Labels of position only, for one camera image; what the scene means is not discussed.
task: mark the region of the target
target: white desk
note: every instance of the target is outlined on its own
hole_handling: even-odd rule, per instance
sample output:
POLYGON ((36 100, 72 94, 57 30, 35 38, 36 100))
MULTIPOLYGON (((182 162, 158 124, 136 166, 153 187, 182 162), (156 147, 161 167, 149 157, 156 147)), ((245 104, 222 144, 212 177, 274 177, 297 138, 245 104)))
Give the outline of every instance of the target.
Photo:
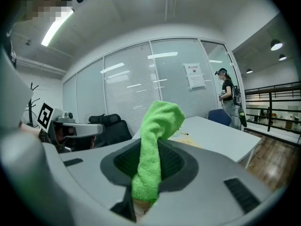
MULTIPOLYGON (((259 137, 221 125, 202 117, 190 117, 183 122, 180 132, 188 133, 201 148, 220 153, 239 162, 246 161, 246 168, 253 155, 253 149, 261 140, 259 137)), ((177 140, 187 137, 180 133, 177 137, 170 137, 169 140, 177 140)), ((140 138, 140 130, 133 139, 140 138)))

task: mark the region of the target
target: wooden floor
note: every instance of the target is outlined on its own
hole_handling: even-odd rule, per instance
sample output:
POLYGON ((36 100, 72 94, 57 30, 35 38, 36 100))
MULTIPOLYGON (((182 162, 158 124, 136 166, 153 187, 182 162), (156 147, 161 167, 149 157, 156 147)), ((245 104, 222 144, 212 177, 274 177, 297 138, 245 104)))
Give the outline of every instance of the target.
POLYGON ((300 150, 250 131, 247 133, 261 137, 247 170, 272 191, 287 185, 298 165, 300 150))

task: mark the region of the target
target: black railing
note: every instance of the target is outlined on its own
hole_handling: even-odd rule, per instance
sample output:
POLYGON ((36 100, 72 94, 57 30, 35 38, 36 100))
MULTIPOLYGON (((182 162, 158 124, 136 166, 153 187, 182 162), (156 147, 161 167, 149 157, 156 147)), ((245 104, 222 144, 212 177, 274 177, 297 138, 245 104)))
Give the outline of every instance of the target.
POLYGON ((266 110, 267 111, 266 115, 263 115, 263 114, 256 115, 256 114, 247 113, 246 115, 254 116, 254 119, 256 117, 259 119, 259 122, 251 121, 251 120, 247 120, 247 122, 267 126, 268 131, 270 131, 270 128, 272 127, 272 128, 277 128, 277 129, 286 130, 286 131, 300 134, 300 131, 298 129, 277 127, 277 126, 272 125, 272 123, 274 120, 276 120, 276 121, 286 121, 286 122, 301 124, 301 121, 272 117, 272 114, 273 114, 272 112, 273 111, 283 111, 283 112, 301 113, 301 110, 273 109, 273 102, 301 101, 301 82, 281 84, 281 85, 275 85, 275 86, 270 86, 270 87, 261 87, 261 88, 256 88, 256 89, 248 89, 248 90, 245 90, 245 95, 246 95, 247 103, 248 102, 269 102, 269 108, 254 108, 254 107, 249 107, 247 105, 246 106, 247 109, 266 110), (278 99, 279 97, 293 97, 294 99, 278 99), (263 119, 263 118, 269 120, 268 124, 260 123, 260 119, 263 119))

